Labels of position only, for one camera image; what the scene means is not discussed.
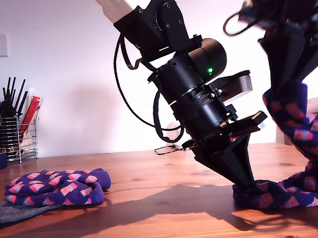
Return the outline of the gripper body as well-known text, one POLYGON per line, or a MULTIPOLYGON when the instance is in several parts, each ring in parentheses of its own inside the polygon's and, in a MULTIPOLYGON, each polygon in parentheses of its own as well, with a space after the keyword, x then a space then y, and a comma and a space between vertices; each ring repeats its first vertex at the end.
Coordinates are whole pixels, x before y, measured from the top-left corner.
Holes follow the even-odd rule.
POLYGON ((183 95, 171 105, 174 116, 181 122, 191 139, 184 149, 202 146, 206 150, 225 149, 241 136, 261 129, 267 119, 263 111, 238 119, 233 105, 224 105, 209 88, 197 88, 183 95))

